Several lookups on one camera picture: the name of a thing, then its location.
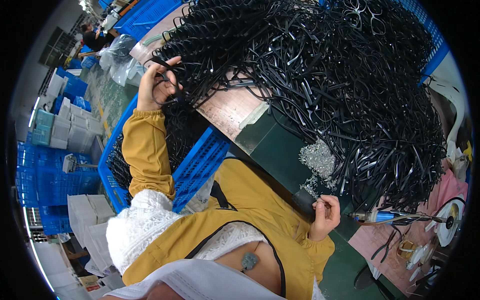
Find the white face mask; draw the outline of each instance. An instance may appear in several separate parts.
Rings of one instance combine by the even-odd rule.
[[[204,259],[171,262],[152,272],[143,281],[116,289],[105,296],[141,299],[162,282],[184,299],[283,299],[242,272]]]

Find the yellow jacket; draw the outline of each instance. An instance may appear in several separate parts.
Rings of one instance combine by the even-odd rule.
[[[164,119],[160,110],[134,110],[123,126],[122,151],[131,166],[132,196],[151,189],[169,199],[175,197]],[[310,224],[272,189],[275,183],[261,171],[227,159],[215,173],[215,180],[237,211],[217,209],[217,199],[210,197],[205,211],[180,218],[154,240],[125,271],[124,283],[140,282],[165,264],[192,258],[224,225],[245,222],[259,230],[274,249],[280,266],[281,296],[311,299],[314,277],[322,280],[325,264],[335,249],[332,240],[309,240]]]

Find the woman in black shirt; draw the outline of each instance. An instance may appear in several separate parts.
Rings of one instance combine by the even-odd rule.
[[[97,29],[96,33],[94,33],[91,23],[82,24],[82,26],[80,26],[80,29],[83,32],[84,44],[93,51],[100,51],[105,46],[105,44],[111,43],[115,38],[110,33],[106,36],[100,36],[100,28]]]

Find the jade pendant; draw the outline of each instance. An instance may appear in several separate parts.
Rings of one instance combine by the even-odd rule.
[[[257,264],[257,262],[257,255],[253,254],[252,252],[246,252],[241,260],[242,270],[240,272],[245,273],[246,270],[252,270],[253,267],[255,267],[255,265]]]

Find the person's left hand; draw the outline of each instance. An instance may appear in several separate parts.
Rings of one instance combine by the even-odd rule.
[[[173,66],[179,63],[181,60],[180,56],[175,56],[166,61],[167,64]],[[163,73],[167,69],[157,63],[152,64],[145,75],[143,75],[140,81],[140,87],[138,89],[138,102],[137,110],[149,111],[149,110],[159,110],[162,106],[161,103],[164,103],[168,96],[175,93],[175,86],[177,84],[177,78],[172,71],[167,71],[165,76],[170,80],[163,81],[158,84],[155,89],[154,85],[161,80],[161,77],[155,77],[157,73]],[[181,90],[183,86],[178,84],[178,88]]]

